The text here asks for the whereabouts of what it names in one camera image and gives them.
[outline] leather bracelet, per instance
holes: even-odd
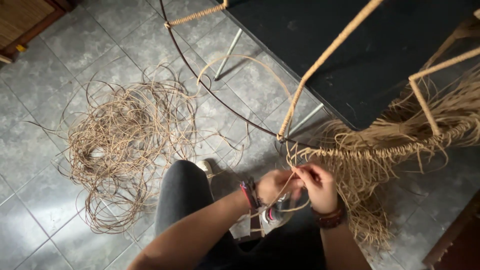
[[[248,203],[250,204],[251,209],[258,209],[260,208],[261,204],[259,199],[257,198],[256,193],[256,186],[255,182],[253,181],[242,181],[240,184],[240,188],[243,191],[243,194],[247,197]]]
[[[321,229],[333,229],[347,220],[347,208],[340,195],[337,195],[338,203],[333,212],[321,214],[312,208],[315,223]]]

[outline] curved metal rod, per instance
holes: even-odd
[[[163,15],[163,18],[165,19],[165,22],[167,22],[167,15],[165,14],[165,8],[163,7],[163,1],[160,0],[160,7],[162,8],[162,15]],[[175,40],[175,37],[173,36],[173,33],[172,33],[172,29],[171,27],[167,27],[167,30],[168,30],[168,33],[170,34],[170,37],[173,41],[173,45],[175,45],[175,48],[177,48],[177,51],[178,53],[180,54],[180,57],[182,58],[183,62],[185,63],[185,65],[188,67],[188,69],[190,69],[190,71],[192,72],[193,76],[195,76],[195,78],[198,79],[198,75],[195,73],[195,71],[193,71],[192,67],[188,64],[187,60],[185,59],[185,57],[183,56],[183,53],[181,52],[180,50],[180,47],[179,45],[177,44],[177,41]],[[235,114],[238,118],[244,120],[246,123],[254,126],[255,128],[258,128],[259,130],[271,135],[271,136],[274,136],[276,137],[276,134],[267,130],[267,129],[264,129],[262,127],[260,127],[259,125],[257,124],[254,124],[252,123],[250,120],[246,119],[245,117],[241,116],[240,114],[238,114],[236,111],[234,111],[232,108],[230,108],[227,104],[225,104],[222,100],[220,100],[217,96],[215,96],[215,94],[203,83],[203,81],[200,79],[199,80],[200,84],[203,86],[203,88],[211,95],[213,96],[218,102],[220,102],[220,104],[223,105],[223,107],[227,108],[227,110],[229,110],[231,113]],[[318,149],[318,147],[315,147],[315,146],[311,146],[311,145],[308,145],[308,144],[304,144],[304,143],[301,143],[301,142],[297,142],[297,141],[294,141],[294,140],[291,140],[291,139],[288,139],[288,138],[283,138],[285,141],[288,141],[288,142],[291,142],[291,143],[294,143],[294,144],[298,144],[300,146],[304,146],[304,147],[310,147],[310,148],[314,148],[314,149]]]

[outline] table top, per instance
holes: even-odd
[[[479,7],[477,0],[385,0],[307,81],[353,130],[380,116]],[[225,13],[300,80],[368,0],[229,0]]]

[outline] person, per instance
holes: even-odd
[[[215,202],[208,174],[211,168],[206,161],[196,165],[179,160],[168,169],[156,212],[157,236],[127,270],[371,269],[348,228],[335,180],[321,166],[307,163],[291,170],[270,171],[251,185],[254,190],[244,186]],[[283,193],[298,199],[306,189],[311,209],[299,210],[250,252],[242,251],[229,228],[255,205],[253,194],[257,202],[268,205],[277,200],[287,181]],[[319,215],[326,223],[319,222]]]

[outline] black pants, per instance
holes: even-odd
[[[207,177],[194,163],[175,162],[160,185],[155,233],[212,204]],[[297,211],[287,224],[271,231],[249,253],[242,252],[226,232],[200,262],[199,269],[255,267],[324,268],[320,230],[310,207]]]

